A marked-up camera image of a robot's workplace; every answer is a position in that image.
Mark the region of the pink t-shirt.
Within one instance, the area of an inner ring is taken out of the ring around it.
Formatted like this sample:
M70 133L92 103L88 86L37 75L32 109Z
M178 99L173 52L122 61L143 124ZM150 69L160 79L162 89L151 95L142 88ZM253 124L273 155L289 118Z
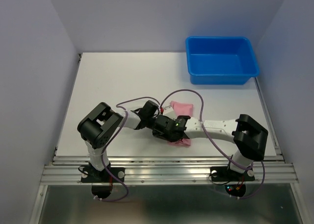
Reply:
M190 117L193 116L193 108L194 108L193 104L171 101L170 105L173 108L176 116L190 116ZM181 139L177 142L169 142L168 144L172 146L189 147L191 146L191 140Z

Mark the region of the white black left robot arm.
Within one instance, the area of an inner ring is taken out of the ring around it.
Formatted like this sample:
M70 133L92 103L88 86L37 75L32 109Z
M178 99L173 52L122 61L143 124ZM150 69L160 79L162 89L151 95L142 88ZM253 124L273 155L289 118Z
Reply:
M136 110L115 112L104 102L99 103L78 124L77 130L88 148L90 162L83 174L99 182L109 178L110 162L106 154L109 143L123 128L140 130L150 127L159 106L149 100Z

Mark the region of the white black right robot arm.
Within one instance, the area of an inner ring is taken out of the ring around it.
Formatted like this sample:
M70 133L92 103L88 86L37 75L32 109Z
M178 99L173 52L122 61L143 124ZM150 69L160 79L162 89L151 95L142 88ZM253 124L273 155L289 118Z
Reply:
M211 142L223 140L233 143L237 151L229 157L226 176L237 180L251 169L253 162L263 161L268 131L252 117L241 114L238 119L225 121L200 121L190 116L178 116L175 120L160 115L152 126L154 137L168 142L182 139L209 138Z

